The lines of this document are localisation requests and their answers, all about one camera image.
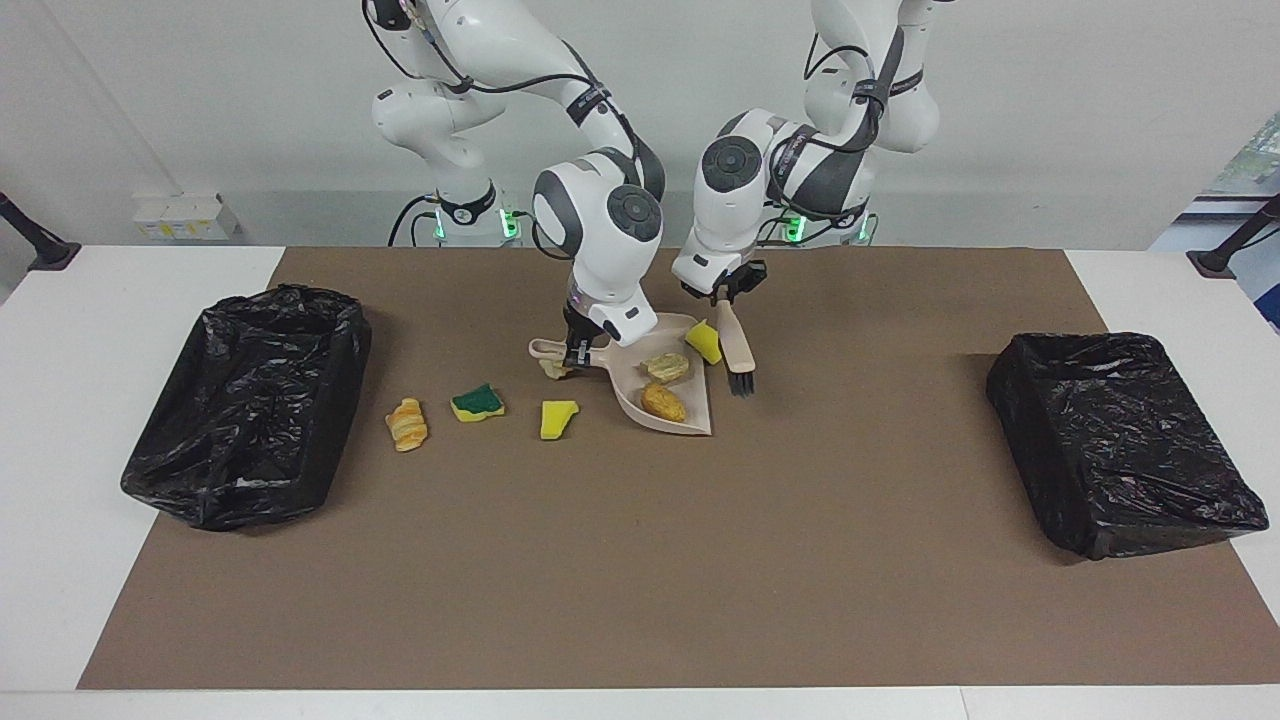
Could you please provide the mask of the beige hand brush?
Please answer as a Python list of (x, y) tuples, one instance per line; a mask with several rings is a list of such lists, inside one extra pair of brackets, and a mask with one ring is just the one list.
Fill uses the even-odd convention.
[(756, 361), (742, 324), (727, 299), (717, 300), (713, 307), (730, 392), (736, 397), (750, 397), (755, 392)]

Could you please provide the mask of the beige plastic dustpan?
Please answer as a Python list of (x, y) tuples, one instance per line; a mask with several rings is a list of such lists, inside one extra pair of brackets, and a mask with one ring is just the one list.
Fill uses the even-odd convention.
[[(607, 333), (595, 336), (585, 346), (590, 366), (607, 372), (620, 406), (639, 425), (677, 436), (712, 436), (707, 365), (703, 356), (685, 342), (685, 336), (698, 320), (678, 313), (658, 313), (657, 319), (648, 334), (626, 347), (617, 345)], [(599, 346), (594, 343), (598, 340), (603, 342)], [(667, 420), (643, 407), (643, 391), (653, 382), (644, 363), (662, 354), (680, 354), (690, 364), (682, 377), (667, 384), (684, 405), (682, 421)]]

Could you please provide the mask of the brown bread roll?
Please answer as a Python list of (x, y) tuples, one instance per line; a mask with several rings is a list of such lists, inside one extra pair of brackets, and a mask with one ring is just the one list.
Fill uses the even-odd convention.
[(684, 401), (660, 383), (648, 383), (641, 391), (640, 404), (645, 413), (664, 421), (685, 423), (687, 409)]

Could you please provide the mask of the black bag lined bin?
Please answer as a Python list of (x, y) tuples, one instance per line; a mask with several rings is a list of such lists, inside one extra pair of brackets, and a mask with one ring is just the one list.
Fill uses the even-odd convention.
[(362, 304), (279, 284), (204, 309), (122, 492), (200, 530), (292, 521), (329, 496), (372, 343)]
[(1166, 553), (1270, 527), (1153, 336), (1016, 334), (986, 397), (1041, 532), (1078, 557)]

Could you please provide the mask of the green and yellow sponge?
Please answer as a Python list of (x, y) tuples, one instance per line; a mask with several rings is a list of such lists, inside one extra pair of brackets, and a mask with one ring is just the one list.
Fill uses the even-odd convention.
[(504, 416), (506, 404), (490, 383), (484, 383), (452, 397), (451, 411), (461, 423), (476, 423), (493, 416)]

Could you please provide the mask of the orange striped croissant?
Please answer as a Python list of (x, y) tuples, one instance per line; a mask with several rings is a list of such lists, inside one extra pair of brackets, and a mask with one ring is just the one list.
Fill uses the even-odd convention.
[(394, 450), (407, 454), (420, 448), (429, 437), (429, 427), (417, 398), (406, 397), (384, 416)]

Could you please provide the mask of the brown paper table mat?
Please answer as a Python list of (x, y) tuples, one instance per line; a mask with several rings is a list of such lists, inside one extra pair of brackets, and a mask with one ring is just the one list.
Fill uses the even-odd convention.
[[(155, 521), (86, 689), (1280, 683), (1229, 544), (1091, 562), (1036, 524), (986, 398), (1021, 332), (1105, 327), (1028, 249), (768, 252), (740, 305), (756, 392), (714, 433), (549, 380), (566, 266), (531, 250), (292, 249), (274, 282), (372, 327), (326, 505), (282, 527)], [(504, 416), (461, 423), (490, 383)], [(425, 443), (384, 423), (417, 398)], [(573, 400), (540, 439), (541, 402)]]

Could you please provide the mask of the black angled stand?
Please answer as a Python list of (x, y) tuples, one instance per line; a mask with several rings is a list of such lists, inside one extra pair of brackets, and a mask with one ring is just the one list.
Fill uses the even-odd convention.
[(81, 243), (68, 242), (32, 220), (4, 192), (0, 192), (0, 217), (35, 250), (29, 272), (64, 270), (82, 250)]
[(1236, 277), (1230, 270), (1231, 259), (1242, 250), (1262, 243), (1277, 233), (1280, 233), (1280, 192), (1267, 199), (1216, 247), (1188, 250), (1185, 256), (1203, 278), (1234, 281)]

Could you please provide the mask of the white wall power box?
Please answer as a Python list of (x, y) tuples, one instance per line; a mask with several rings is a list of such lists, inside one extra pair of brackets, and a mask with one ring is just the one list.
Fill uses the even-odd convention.
[(134, 196), (133, 223), (154, 241), (228, 241), (241, 222), (220, 193)]

